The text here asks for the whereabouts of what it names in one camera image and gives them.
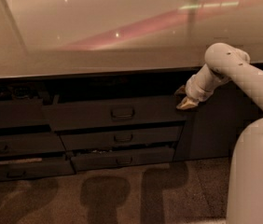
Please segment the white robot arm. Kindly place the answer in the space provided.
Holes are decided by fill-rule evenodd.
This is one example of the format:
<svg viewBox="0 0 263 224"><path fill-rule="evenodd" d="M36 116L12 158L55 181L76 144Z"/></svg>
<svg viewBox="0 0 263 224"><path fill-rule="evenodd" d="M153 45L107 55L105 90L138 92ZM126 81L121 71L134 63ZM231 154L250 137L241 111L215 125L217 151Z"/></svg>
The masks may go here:
<svg viewBox="0 0 263 224"><path fill-rule="evenodd" d="M178 90L185 97L176 108L195 108L230 81L250 100L259 115L242 130L233 149L226 224L263 224L263 70L250 64L247 52L226 43L211 45L204 61Z"/></svg>

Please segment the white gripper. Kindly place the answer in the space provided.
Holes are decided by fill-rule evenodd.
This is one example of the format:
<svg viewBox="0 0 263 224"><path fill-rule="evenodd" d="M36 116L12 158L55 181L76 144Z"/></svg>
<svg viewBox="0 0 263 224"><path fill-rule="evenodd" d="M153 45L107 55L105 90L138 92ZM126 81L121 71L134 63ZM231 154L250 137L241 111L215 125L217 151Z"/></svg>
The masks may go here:
<svg viewBox="0 0 263 224"><path fill-rule="evenodd" d="M213 91L206 91L204 90L199 84L196 75L193 75L185 85L179 87L174 95L175 96L182 96L187 95L180 104L176 106L179 110L188 110L198 106L198 102L205 102L208 100L212 95Z"/></svg>

